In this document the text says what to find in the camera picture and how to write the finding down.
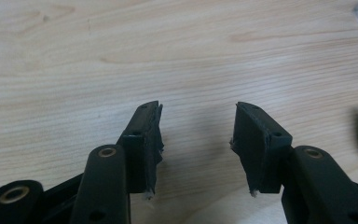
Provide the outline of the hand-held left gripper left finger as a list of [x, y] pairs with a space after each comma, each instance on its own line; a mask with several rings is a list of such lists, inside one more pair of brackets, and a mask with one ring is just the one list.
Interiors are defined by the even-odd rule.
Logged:
[[132, 193], [155, 194], [163, 143], [162, 105], [139, 105], [113, 145], [89, 154], [70, 224], [131, 224]]

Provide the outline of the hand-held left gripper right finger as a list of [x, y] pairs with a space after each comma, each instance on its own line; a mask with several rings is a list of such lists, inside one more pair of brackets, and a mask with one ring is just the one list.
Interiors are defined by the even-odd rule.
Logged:
[[280, 193], [288, 224], [358, 224], [358, 184], [326, 151], [292, 141], [261, 107], [237, 103], [230, 145], [250, 193]]

